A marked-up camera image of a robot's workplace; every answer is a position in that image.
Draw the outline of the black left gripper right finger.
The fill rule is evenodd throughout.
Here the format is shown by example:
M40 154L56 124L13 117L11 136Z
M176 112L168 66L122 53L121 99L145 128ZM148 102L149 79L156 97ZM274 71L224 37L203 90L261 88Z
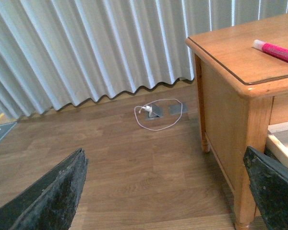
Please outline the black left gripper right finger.
M269 230L288 230L288 168L248 146L243 162L250 190Z

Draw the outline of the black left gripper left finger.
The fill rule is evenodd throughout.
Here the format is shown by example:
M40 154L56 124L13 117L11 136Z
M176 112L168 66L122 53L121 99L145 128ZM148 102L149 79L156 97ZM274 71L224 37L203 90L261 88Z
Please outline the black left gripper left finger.
M0 230L68 230L84 188L88 158L78 149L0 207Z

